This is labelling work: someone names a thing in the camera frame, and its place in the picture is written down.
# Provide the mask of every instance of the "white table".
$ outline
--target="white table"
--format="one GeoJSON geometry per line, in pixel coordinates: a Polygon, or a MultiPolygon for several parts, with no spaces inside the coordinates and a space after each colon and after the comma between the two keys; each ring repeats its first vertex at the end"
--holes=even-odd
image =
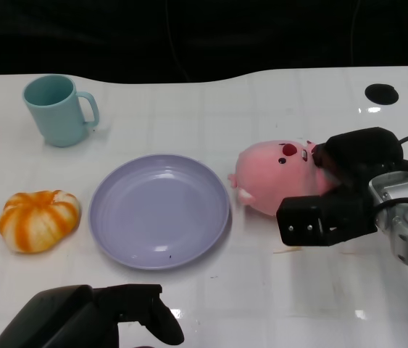
{"type": "MultiPolygon", "coordinates": [[[[35,77],[0,76],[0,212],[13,193],[63,189],[79,198],[84,214],[73,235],[43,254],[12,254],[0,237],[0,333],[44,289],[160,283],[183,328],[182,347],[408,347],[408,267],[393,258],[381,232],[278,253],[286,248],[275,220],[244,210],[231,193],[232,229],[217,248],[177,270],[144,272],[104,256],[87,224],[101,179],[144,154],[201,160],[230,190],[226,176],[238,153],[257,141],[322,142],[375,125],[407,136],[408,67],[272,70],[187,85],[75,77],[79,91],[95,96],[101,123],[67,149],[44,144],[22,102],[35,77]],[[368,101],[371,83],[393,85],[399,101],[368,101]]],[[[120,324],[121,347],[143,345],[167,347],[137,323],[120,324]]]]}

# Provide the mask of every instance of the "orange pumpkin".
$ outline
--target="orange pumpkin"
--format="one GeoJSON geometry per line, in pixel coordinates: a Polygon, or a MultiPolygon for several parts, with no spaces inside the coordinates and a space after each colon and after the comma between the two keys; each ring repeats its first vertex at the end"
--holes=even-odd
{"type": "Polygon", "coordinates": [[[0,234],[16,252],[42,252],[69,234],[80,219],[72,194],[41,191],[10,197],[0,217],[0,234]]]}

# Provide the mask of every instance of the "plate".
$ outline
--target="plate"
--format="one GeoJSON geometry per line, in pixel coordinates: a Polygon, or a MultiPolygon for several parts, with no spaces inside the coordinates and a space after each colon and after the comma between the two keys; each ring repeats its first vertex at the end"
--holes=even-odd
{"type": "Polygon", "coordinates": [[[194,159],[157,154],[125,163],[99,185],[89,207],[97,244],[132,268],[159,270],[190,262],[225,230],[228,193],[194,159]]]}

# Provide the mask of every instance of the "stuffed toy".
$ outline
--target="stuffed toy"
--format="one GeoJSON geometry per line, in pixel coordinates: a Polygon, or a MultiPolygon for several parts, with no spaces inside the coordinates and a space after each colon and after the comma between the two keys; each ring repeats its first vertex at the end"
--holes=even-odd
{"type": "Polygon", "coordinates": [[[228,179],[238,200],[268,215],[276,215],[286,197],[322,195],[338,181],[313,162],[315,145],[295,141],[265,141],[239,154],[236,173],[228,179]]]}
{"type": "Polygon", "coordinates": [[[60,190],[19,193],[4,206],[0,234],[15,252],[43,252],[72,232],[79,219],[80,203],[72,194],[60,190]]]}

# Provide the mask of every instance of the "light blue mug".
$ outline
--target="light blue mug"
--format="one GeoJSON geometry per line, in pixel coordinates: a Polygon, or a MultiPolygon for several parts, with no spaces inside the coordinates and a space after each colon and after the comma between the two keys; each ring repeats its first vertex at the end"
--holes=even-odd
{"type": "Polygon", "coordinates": [[[86,127],[99,123],[99,110],[94,97],[77,92],[75,83],[66,76],[47,75],[30,82],[23,90],[23,100],[46,141],[66,147],[82,141],[86,127]],[[86,98],[93,108],[94,121],[86,122],[78,97],[86,98]]]}

